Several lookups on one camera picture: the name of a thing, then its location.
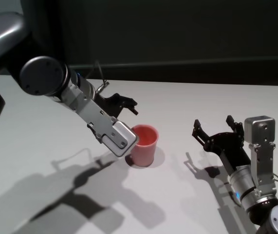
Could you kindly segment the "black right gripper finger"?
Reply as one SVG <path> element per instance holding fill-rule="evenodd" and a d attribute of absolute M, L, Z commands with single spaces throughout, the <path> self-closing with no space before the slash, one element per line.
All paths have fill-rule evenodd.
<path fill-rule="evenodd" d="M 198 119 L 194 121 L 192 136 L 204 147 L 211 147 L 211 137 L 202 129 Z"/>
<path fill-rule="evenodd" d="M 233 117 L 228 115 L 226 118 L 226 123 L 232 129 L 232 131 L 238 135 L 241 141 L 244 141 L 244 129 L 242 122 L 235 122 Z"/>

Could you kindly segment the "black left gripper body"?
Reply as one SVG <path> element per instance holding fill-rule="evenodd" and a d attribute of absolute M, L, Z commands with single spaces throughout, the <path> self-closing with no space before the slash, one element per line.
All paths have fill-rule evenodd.
<path fill-rule="evenodd" d="M 125 102 L 125 98 L 118 93 L 115 93 L 111 97 L 103 97 L 100 94 L 96 94 L 94 101 L 109 116 L 118 118 L 124 108 L 123 103 Z"/>

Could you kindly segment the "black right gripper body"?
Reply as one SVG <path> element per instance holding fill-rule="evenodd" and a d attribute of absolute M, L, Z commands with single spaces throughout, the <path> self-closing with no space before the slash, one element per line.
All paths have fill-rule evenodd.
<path fill-rule="evenodd" d="M 203 148 L 206 152 L 215 153 L 231 175 L 237 167 L 250 165 L 251 161 L 243 149 L 243 142 L 243 136 L 238 133 L 224 132 L 212 136 L 204 134 Z"/>

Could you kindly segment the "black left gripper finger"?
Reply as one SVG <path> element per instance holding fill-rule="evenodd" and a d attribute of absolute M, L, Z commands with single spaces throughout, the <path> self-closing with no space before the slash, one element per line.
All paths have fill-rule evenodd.
<path fill-rule="evenodd" d="M 137 110 L 135 109 L 135 106 L 137 105 L 137 102 L 129 97 L 120 96 L 120 108 L 121 109 L 129 109 L 133 114 L 138 115 Z"/>

